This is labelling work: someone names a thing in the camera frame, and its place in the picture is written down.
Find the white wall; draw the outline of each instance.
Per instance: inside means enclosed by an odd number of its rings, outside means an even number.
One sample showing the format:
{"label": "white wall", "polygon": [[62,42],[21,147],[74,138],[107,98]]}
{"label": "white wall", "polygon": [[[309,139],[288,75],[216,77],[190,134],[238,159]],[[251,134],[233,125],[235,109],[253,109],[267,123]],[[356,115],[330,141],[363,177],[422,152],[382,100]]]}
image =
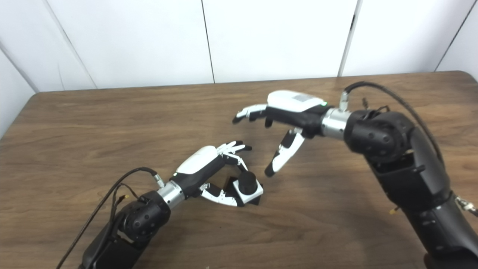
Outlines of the white wall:
{"label": "white wall", "polygon": [[[474,1],[0,0],[0,48],[31,86],[2,74],[2,116],[32,89],[433,71]],[[477,12],[438,70],[477,76]]]}
{"label": "white wall", "polygon": [[0,51],[0,137],[35,92]]}
{"label": "white wall", "polygon": [[98,88],[213,83],[200,0],[48,0]]}
{"label": "white wall", "polygon": [[356,0],[203,0],[216,82],[334,77]]}
{"label": "white wall", "polygon": [[95,88],[44,0],[0,0],[0,42],[39,91]]}
{"label": "white wall", "polygon": [[364,0],[343,76],[434,71],[475,0]]}
{"label": "white wall", "polygon": [[478,5],[475,5],[437,71],[461,70],[478,80]]}

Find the wooden table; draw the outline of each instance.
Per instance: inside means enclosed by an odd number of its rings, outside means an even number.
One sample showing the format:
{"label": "wooden table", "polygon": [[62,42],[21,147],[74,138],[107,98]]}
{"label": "wooden table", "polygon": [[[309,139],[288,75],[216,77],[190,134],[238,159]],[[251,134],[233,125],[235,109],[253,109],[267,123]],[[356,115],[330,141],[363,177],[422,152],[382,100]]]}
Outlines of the wooden table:
{"label": "wooden table", "polygon": [[[135,268],[424,268],[423,247],[402,213],[389,215],[394,205],[362,156],[343,142],[315,138],[269,179],[263,171],[288,126],[231,124],[238,110],[265,102],[273,90],[338,104],[345,86],[365,79],[416,108],[441,145],[454,190],[478,202],[478,85],[466,73],[42,92],[0,141],[0,268],[54,268],[123,173],[148,166],[168,179],[197,149],[236,139],[253,146],[241,156],[264,184],[260,206],[187,200]],[[371,107],[403,111],[372,89],[353,92],[349,108],[360,108],[364,96]],[[237,168],[212,181],[228,175]],[[148,174],[127,182],[139,193],[156,188]],[[79,265],[108,213],[109,202],[64,268]],[[466,216],[478,231],[478,221]]]}

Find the metal coupling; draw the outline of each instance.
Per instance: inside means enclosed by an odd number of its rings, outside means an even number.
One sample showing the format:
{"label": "metal coupling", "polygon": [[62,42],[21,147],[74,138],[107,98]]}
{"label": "metal coupling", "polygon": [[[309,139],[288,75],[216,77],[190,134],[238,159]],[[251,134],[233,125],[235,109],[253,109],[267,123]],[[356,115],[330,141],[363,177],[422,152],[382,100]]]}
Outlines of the metal coupling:
{"label": "metal coupling", "polygon": [[154,175],[154,180],[156,180],[160,189],[164,188],[164,181],[158,174]]}
{"label": "metal coupling", "polygon": [[348,108],[348,93],[346,91],[343,91],[342,95],[340,96],[338,108],[340,111],[346,111]]}
{"label": "metal coupling", "polygon": [[455,201],[460,206],[461,210],[468,211],[478,217],[478,210],[472,203],[460,198],[459,196],[456,196]]}

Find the robotic hand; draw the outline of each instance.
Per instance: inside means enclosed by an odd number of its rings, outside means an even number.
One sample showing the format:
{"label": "robotic hand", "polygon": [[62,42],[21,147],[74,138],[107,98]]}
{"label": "robotic hand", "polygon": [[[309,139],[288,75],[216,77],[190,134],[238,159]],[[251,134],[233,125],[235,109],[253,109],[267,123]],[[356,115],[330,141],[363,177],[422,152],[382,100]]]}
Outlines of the robotic hand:
{"label": "robotic hand", "polygon": [[[199,195],[224,205],[244,206],[260,197],[264,191],[256,176],[248,171],[244,160],[235,155],[243,150],[252,150],[252,147],[243,145],[242,141],[232,141],[217,148],[205,146],[199,149],[178,167],[169,183],[159,190],[160,195],[171,208],[182,200]],[[233,188],[222,190],[212,183],[206,183],[226,164],[237,165],[241,170],[239,178],[231,182]]]}
{"label": "robotic hand", "polygon": [[[86,249],[79,268],[131,269],[159,228],[168,222],[171,210],[188,198],[202,196],[230,206],[257,204],[263,189],[242,158],[236,155],[243,150],[252,148],[242,141],[218,148],[205,146],[184,161],[166,184],[153,171],[159,190],[143,194],[115,214]],[[231,181],[229,191],[206,183],[226,164],[237,165],[241,170],[239,178]]]}
{"label": "robotic hand", "polygon": [[343,132],[350,116],[327,105],[327,102],[312,95],[290,90],[277,90],[267,97],[267,104],[257,104],[244,108],[232,120],[234,124],[244,118],[255,121],[265,118],[265,127],[272,126],[273,121],[294,126],[289,130],[274,154],[265,174],[268,177],[278,172],[297,152],[305,138],[316,135],[343,138]]}
{"label": "robotic hand", "polygon": [[[390,111],[388,106],[348,111],[349,93],[362,86],[377,88],[400,102],[428,140],[406,116]],[[273,121],[295,127],[279,145],[265,170],[267,176],[284,166],[304,138],[318,135],[343,140],[352,152],[365,157],[385,194],[407,216],[428,252],[424,259],[427,268],[478,268],[478,236],[459,207],[474,215],[478,211],[451,191],[433,136],[416,112],[389,89],[372,82],[354,83],[342,93],[339,108],[308,94],[278,90],[269,94],[267,104],[244,108],[232,122],[243,118],[265,118],[266,128]]]}

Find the black knob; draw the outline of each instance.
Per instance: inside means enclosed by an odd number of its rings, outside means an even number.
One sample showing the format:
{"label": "black knob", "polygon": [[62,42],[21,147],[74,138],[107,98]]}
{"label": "black knob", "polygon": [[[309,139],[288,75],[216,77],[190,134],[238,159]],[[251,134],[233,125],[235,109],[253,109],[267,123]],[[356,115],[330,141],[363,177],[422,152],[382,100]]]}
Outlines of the black knob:
{"label": "black knob", "polygon": [[245,195],[251,195],[257,190],[256,175],[249,171],[242,172],[238,177],[239,191]]}

